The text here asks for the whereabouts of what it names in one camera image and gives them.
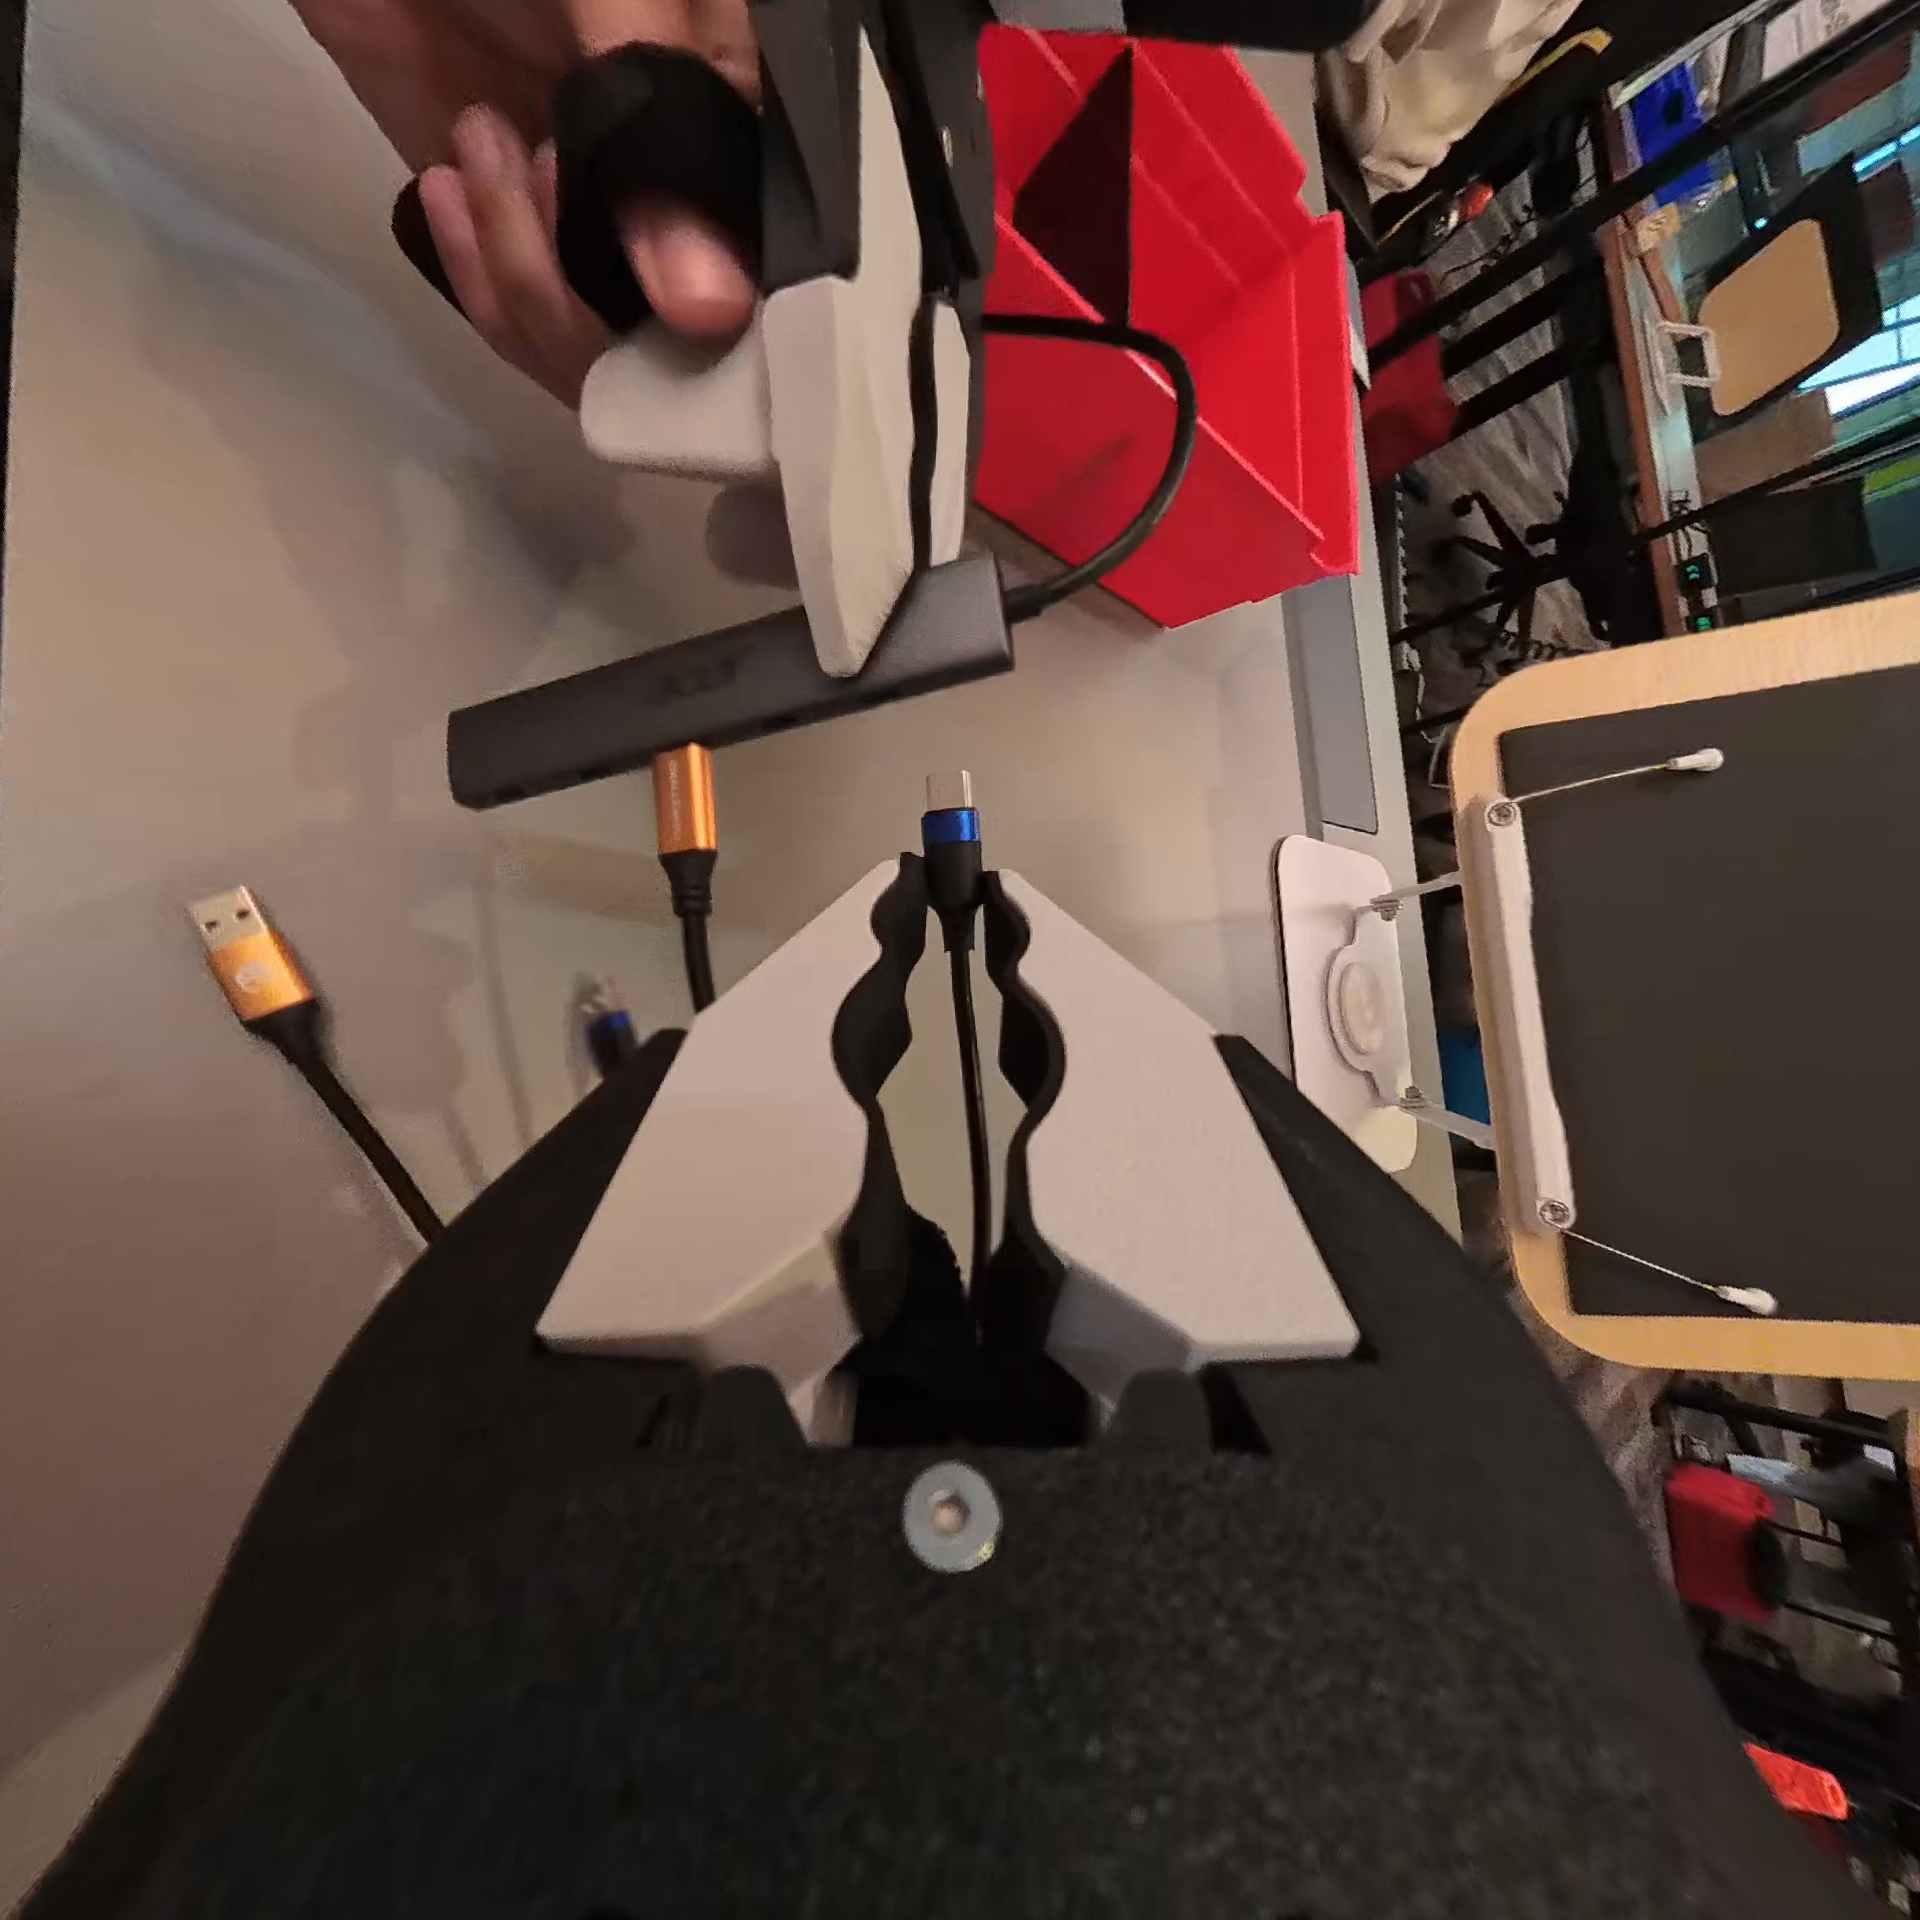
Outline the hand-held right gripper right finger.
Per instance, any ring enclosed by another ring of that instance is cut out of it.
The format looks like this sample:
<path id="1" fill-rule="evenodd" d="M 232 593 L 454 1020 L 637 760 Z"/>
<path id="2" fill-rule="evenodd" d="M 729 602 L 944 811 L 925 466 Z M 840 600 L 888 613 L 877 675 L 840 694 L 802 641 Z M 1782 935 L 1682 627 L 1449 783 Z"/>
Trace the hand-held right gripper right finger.
<path id="1" fill-rule="evenodd" d="M 1223 1036 L 1026 878 L 988 872 L 997 1064 L 1020 1104 L 982 1352 L 1115 1413 L 1137 1379 L 1344 1363 L 1346 1307 Z"/>

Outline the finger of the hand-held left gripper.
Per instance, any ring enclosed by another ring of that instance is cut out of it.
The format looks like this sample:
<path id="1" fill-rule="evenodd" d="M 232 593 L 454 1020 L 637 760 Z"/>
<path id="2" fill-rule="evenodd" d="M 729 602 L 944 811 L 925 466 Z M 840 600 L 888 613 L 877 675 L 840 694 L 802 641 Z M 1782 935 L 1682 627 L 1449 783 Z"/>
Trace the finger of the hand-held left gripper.
<path id="1" fill-rule="evenodd" d="M 911 315 L 875 315 L 840 277 L 763 308 L 786 538 L 815 656 L 835 680 L 864 670 L 917 563 L 911 330 Z"/>
<path id="2" fill-rule="evenodd" d="M 974 348 L 954 302 L 927 295 L 908 334 L 908 531 L 918 573 L 963 554 L 972 498 Z"/>

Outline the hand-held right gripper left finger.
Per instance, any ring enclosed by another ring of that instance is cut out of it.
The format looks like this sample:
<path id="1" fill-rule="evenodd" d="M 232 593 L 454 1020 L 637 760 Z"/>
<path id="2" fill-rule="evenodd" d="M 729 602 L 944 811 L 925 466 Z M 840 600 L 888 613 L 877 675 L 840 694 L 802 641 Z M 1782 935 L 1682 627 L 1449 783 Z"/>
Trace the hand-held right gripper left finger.
<path id="1" fill-rule="evenodd" d="M 548 1351 L 760 1371 L 802 1425 L 850 1420 L 830 1376 L 911 1266 L 880 1094 L 923 954 L 925 865 L 895 859 L 695 1018 L 541 1314 Z"/>

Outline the red plastic bin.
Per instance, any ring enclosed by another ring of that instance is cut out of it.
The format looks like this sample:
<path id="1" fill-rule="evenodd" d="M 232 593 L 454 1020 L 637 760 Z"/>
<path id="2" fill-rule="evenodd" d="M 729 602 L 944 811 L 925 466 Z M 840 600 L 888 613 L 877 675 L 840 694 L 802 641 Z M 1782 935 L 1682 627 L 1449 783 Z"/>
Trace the red plastic bin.
<path id="1" fill-rule="evenodd" d="M 1358 569 L 1341 218 L 1229 51 L 991 26 L 995 316 L 1131 325 L 1174 348 L 1196 444 L 1104 589 L 1164 628 Z"/>

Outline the grey desk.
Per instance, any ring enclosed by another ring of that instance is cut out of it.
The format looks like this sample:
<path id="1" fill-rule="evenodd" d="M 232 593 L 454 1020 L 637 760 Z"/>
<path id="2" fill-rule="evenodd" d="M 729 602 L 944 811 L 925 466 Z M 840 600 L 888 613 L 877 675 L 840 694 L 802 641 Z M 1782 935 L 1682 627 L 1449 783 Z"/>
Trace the grey desk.
<path id="1" fill-rule="evenodd" d="M 27 4 L 4 616 L 4 1909 L 100 1800 L 421 1238 L 231 1017 L 249 886 L 450 1220 L 687 1018 L 645 778 L 453 803 L 446 719 L 775 609 L 388 236 L 289 4 Z"/>

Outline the person's left hand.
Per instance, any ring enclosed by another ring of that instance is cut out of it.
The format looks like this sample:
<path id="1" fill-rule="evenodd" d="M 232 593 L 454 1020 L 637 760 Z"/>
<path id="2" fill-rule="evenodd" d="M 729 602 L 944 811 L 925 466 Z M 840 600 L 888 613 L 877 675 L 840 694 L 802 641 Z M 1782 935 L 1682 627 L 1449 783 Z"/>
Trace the person's left hand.
<path id="1" fill-rule="evenodd" d="M 510 369 L 577 413 L 612 346 L 558 253 L 561 82 L 630 44 L 676 48 L 760 106 L 742 2 L 298 2 L 303 26 L 417 178 L 450 301 Z"/>

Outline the wood-framed black board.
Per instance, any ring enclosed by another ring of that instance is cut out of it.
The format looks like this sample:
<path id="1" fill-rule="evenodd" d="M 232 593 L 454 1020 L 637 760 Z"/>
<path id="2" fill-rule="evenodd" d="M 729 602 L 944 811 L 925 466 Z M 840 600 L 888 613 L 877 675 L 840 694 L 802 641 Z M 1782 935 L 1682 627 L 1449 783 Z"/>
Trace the wood-framed black board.
<path id="1" fill-rule="evenodd" d="M 1526 669 L 1453 747 L 1516 1282 L 1645 1371 L 1914 1382 L 1916 593 Z"/>

